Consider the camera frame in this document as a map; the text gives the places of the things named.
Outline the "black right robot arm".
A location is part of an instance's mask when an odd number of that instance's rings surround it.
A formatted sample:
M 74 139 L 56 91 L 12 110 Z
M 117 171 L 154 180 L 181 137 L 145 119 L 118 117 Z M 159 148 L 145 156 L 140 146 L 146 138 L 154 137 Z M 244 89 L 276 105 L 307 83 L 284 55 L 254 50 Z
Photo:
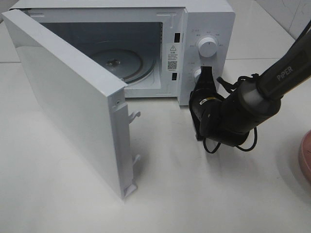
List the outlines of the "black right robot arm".
M 241 147 L 250 131 L 258 139 L 257 126 L 276 115 L 281 98 L 311 76 L 311 25 L 307 24 L 286 54 L 262 74 L 240 76 L 234 83 L 214 79 L 212 68 L 202 66 L 190 94 L 189 109 L 196 139 L 217 142 L 212 153 L 225 144 Z M 229 93 L 217 93 L 215 82 Z

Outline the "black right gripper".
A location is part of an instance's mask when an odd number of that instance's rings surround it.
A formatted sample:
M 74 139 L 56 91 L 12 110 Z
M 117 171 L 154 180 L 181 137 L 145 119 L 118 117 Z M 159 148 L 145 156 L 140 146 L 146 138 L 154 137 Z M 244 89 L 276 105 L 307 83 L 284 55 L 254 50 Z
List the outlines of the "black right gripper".
M 201 121 L 206 104 L 219 100 L 216 85 L 212 75 L 212 67 L 201 66 L 201 74 L 194 90 L 190 94 L 189 107 L 193 121 Z

